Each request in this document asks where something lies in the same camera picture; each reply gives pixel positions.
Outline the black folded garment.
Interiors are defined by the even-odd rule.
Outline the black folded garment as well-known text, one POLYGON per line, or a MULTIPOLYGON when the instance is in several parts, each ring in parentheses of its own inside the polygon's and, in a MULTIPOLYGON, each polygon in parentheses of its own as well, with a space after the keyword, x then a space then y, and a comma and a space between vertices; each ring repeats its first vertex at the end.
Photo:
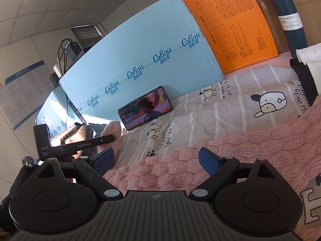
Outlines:
POLYGON ((300 63, 296 58, 290 59, 290 66, 295 71, 301 82, 307 102, 312 106, 318 96, 318 91, 309 67, 300 63))

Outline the dark blue vacuum bottle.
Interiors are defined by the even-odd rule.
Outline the dark blue vacuum bottle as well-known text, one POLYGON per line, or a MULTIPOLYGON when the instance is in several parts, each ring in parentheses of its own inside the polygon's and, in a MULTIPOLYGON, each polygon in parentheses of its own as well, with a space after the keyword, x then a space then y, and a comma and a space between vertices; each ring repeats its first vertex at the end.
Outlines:
POLYGON ((270 0, 284 31, 291 56, 296 58, 296 49, 308 47, 304 26, 293 0, 270 0))

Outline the smartphone playing video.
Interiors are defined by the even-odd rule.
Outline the smartphone playing video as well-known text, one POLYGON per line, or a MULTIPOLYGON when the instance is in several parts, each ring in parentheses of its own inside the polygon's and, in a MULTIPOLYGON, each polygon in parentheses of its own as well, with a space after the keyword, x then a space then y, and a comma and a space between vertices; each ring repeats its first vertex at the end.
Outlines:
POLYGON ((164 88, 159 86, 118 109, 118 115, 125 129, 131 131, 173 109, 164 88))

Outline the wall notice poster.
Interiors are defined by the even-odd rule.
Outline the wall notice poster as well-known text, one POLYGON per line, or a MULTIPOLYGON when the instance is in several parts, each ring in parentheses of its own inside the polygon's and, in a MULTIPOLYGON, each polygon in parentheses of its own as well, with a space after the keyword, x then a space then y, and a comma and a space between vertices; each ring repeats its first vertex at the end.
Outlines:
POLYGON ((43 105, 54 89, 51 73, 43 61, 34 63, 5 80, 1 87, 1 113, 16 130, 43 105))

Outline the orange box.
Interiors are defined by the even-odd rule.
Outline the orange box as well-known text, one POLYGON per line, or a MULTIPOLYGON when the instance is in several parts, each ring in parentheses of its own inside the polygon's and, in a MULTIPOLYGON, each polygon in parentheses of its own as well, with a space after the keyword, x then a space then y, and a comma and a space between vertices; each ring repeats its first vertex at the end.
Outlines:
POLYGON ((278 51, 256 0, 183 0, 225 74, 274 58, 278 51))

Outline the light blue Cabou box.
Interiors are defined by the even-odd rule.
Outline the light blue Cabou box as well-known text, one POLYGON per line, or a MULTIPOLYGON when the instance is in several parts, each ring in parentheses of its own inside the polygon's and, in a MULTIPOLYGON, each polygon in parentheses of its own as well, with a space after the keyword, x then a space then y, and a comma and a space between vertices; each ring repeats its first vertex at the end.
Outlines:
POLYGON ((61 77, 37 114, 54 137, 73 123, 107 124, 163 87, 169 99, 221 81, 219 63, 183 0, 160 0, 118 26, 61 77))

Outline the white folded garment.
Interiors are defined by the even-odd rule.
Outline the white folded garment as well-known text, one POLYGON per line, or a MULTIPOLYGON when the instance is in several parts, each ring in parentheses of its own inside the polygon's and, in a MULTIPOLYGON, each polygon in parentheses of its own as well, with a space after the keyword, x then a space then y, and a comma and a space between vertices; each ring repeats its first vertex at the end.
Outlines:
POLYGON ((321 44, 315 44, 307 48, 296 49, 296 55, 300 63, 307 65, 320 95, 320 52, 321 44))

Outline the brown cardboard box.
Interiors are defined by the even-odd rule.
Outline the brown cardboard box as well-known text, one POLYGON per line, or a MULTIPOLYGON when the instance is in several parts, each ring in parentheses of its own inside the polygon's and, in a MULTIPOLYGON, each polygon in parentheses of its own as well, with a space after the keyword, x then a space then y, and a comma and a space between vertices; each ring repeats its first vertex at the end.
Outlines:
POLYGON ((289 51, 286 37, 305 35, 309 46, 320 43, 320 0, 256 0, 268 22, 278 52, 289 51))

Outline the cartoon print bed sheet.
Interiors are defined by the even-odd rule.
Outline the cartoon print bed sheet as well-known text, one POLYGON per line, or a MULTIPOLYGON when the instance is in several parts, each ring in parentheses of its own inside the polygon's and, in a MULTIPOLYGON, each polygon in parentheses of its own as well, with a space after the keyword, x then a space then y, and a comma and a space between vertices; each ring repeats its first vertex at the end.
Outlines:
POLYGON ((121 135, 113 169, 235 134, 286 125, 311 107, 290 68, 265 65, 181 96, 174 111, 121 135))

